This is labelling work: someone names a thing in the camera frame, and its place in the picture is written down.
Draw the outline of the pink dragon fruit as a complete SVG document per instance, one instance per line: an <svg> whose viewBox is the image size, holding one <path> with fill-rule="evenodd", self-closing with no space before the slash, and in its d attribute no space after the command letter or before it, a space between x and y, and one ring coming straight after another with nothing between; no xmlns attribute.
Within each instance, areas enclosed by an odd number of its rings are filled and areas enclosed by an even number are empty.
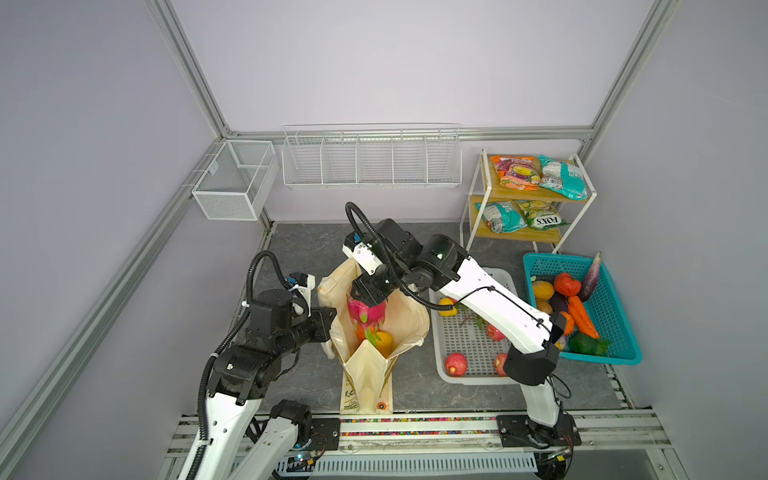
<svg viewBox="0 0 768 480"><path fill-rule="evenodd" d="M376 306L368 306L360 300L347 296L347 309L355 333L358 326L366 328L368 333L368 338L366 340L369 342L371 334L380 330L381 325L385 321L386 307L386 302L382 302Z"/></svg>

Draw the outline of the yellow pear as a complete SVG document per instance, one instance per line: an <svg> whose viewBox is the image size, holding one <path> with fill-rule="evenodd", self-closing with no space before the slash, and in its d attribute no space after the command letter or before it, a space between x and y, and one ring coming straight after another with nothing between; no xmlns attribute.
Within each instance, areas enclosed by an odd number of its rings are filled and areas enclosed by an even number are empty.
<svg viewBox="0 0 768 480"><path fill-rule="evenodd" d="M394 351L394 338L386 331L372 333L370 342L384 358L388 358Z"/></svg>

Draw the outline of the cream canvas grocery bag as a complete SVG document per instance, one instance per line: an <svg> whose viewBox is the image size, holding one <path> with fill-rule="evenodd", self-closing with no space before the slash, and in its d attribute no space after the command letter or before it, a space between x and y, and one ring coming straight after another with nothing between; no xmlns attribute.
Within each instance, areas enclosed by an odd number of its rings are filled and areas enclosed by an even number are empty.
<svg viewBox="0 0 768 480"><path fill-rule="evenodd" d="M399 356L423 344L429 317L426 308L412 298L400 291L392 293L386 301L386 317L380 330L392 335L394 351L384 358L368 340L357 339L348 313L347 296L360 273L357 263L348 259L318 287L320 305L337 310L328 351L336 355L344 372L341 412L390 415L394 412L394 366Z"/></svg>

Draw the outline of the orange pumpkin vegetable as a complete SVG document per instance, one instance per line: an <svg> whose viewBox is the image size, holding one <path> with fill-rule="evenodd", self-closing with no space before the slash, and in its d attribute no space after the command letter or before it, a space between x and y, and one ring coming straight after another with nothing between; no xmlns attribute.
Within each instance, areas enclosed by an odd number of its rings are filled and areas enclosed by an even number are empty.
<svg viewBox="0 0 768 480"><path fill-rule="evenodd" d="M561 315L565 318L564 335L570 336L576 330L575 320L568 312L561 312Z"/></svg>

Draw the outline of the purple eggplant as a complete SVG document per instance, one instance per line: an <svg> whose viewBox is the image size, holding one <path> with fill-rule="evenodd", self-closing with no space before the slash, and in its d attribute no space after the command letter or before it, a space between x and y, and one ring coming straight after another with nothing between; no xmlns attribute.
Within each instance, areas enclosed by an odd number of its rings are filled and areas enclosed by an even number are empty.
<svg viewBox="0 0 768 480"><path fill-rule="evenodd" d="M597 252L591 262L591 265L581 282L581 290L578 294L582 302L588 301L595 292L598 283L600 270L602 266L602 256L600 252Z"/></svg>

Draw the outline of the red tomato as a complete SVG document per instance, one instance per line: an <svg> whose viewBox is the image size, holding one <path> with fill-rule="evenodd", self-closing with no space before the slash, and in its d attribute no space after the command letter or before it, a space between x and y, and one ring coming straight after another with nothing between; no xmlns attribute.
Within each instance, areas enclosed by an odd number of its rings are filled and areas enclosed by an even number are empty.
<svg viewBox="0 0 768 480"><path fill-rule="evenodd" d="M566 272L555 277L553 286L557 293L565 297L577 296L582 289L582 283Z"/></svg>

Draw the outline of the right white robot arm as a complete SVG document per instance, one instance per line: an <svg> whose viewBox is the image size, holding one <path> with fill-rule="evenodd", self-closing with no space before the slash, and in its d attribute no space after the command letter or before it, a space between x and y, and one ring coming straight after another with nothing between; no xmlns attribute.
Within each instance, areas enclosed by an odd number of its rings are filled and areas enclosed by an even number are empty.
<svg viewBox="0 0 768 480"><path fill-rule="evenodd" d="M368 307L384 303L395 291L438 311L425 291L453 299L493 325L509 341L504 374L521 388L527 417L512 432L516 446L545 449L580 444L573 417L557 398L550 380L564 334L563 315L550 316L521 300L493 279L456 241L435 234L419 242L392 219L372 224L353 202L345 205L353 231L344 240L345 255L361 270L351 296Z"/></svg>

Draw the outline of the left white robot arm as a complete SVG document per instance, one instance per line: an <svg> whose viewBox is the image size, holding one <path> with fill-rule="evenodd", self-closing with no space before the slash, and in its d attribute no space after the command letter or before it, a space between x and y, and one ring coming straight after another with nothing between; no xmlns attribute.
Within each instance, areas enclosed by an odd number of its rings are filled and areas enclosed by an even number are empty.
<svg viewBox="0 0 768 480"><path fill-rule="evenodd" d="M271 479L295 447L312 441L312 413L282 400L268 418L255 420L270 384L285 374L285 356L330 341L337 311L312 308L310 276L285 276L268 250L251 261L245 308L208 357L197 393L197 437L182 479Z"/></svg>

